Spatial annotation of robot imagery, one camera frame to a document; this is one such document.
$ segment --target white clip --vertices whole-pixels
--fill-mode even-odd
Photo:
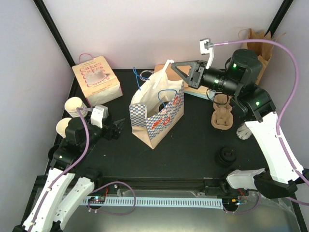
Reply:
[[[296,171],[299,172],[299,170],[297,170],[297,168],[295,168],[295,169],[293,168],[293,169],[292,169],[292,172],[296,172]]]
[[[209,69],[214,59],[214,50],[210,38],[202,39],[199,41],[199,49],[202,55],[209,54],[206,69]]]
[[[103,122],[108,117],[108,108],[104,105],[96,105],[96,107],[93,109],[90,122],[92,125],[95,125],[99,128],[103,128]]]
[[[172,59],[168,59],[168,60],[166,61],[165,65],[164,65],[163,69],[161,69],[161,70],[159,71],[159,72],[160,72],[160,77],[159,77],[159,78],[157,79],[157,81],[155,82],[153,89],[155,89],[155,88],[158,86],[158,84],[159,84],[159,82],[160,82],[160,80],[161,80],[161,78],[162,78],[162,75],[166,72],[166,69],[168,69],[168,66],[169,66],[169,64],[171,64],[171,63],[174,63],[174,61],[173,61]]]

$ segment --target stacked paper cups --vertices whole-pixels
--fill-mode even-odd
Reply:
[[[76,108],[87,108],[86,105],[83,103],[82,99],[78,97],[70,98],[66,101],[64,105],[65,110],[72,116],[72,117],[79,117],[79,114]],[[87,116],[88,111],[82,110],[81,114],[83,117]]]

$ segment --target paper cup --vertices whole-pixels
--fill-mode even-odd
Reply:
[[[56,125],[56,131],[61,135],[62,138],[66,137],[66,128],[68,127],[70,120],[70,117],[63,118]]]
[[[64,109],[72,116],[72,117],[79,117],[79,114],[77,113],[76,108],[87,108],[86,105],[83,103],[82,99],[78,97],[70,98],[66,101],[64,104]],[[88,111],[81,111],[82,116],[86,117],[88,114]]]

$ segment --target black table surface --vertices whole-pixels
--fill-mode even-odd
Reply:
[[[101,170],[104,177],[148,178],[219,178],[231,168],[255,170],[267,167],[255,138],[241,140],[236,130],[241,124],[234,115],[233,127],[218,130],[211,125],[214,111],[209,100],[184,94],[184,115],[152,150],[135,135],[129,116],[132,96],[138,90],[134,73],[130,70],[115,71],[123,96],[106,103],[113,120],[125,118],[118,140],[99,140],[93,151],[81,164]],[[84,99],[78,88],[76,96]],[[232,148],[237,159],[229,168],[218,166],[214,156],[221,147]]]

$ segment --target brown paper bag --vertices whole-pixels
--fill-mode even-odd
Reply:
[[[91,106],[104,104],[123,95],[120,82],[104,56],[92,57],[72,69]]]
[[[132,133],[154,149],[183,116],[183,80],[170,81],[166,62],[133,95],[130,104]],[[169,102],[164,109],[159,106]]]
[[[271,40],[270,32],[265,35],[265,31],[262,30],[260,32],[255,32],[252,28],[248,29],[248,37],[247,39],[265,39],[265,40]],[[254,51],[258,55],[258,60],[262,63],[263,67],[257,77],[256,84],[258,85],[260,83],[260,80],[262,78],[262,75],[270,61],[270,58],[272,56],[272,49],[274,45],[269,43],[243,43],[241,48],[249,49]]]

